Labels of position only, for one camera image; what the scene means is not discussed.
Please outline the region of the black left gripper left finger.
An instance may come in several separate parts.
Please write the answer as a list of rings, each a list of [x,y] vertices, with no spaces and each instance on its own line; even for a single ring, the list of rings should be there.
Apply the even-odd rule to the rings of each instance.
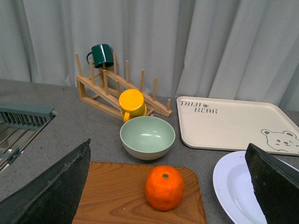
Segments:
[[[70,224],[88,176],[87,140],[0,203],[2,224]]]

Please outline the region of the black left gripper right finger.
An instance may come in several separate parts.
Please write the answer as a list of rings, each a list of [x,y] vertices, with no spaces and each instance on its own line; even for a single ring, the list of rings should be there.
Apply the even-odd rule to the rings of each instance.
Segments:
[[[245,153],[254,194],[268,224],[299,222],[299,172],[250,143]]]

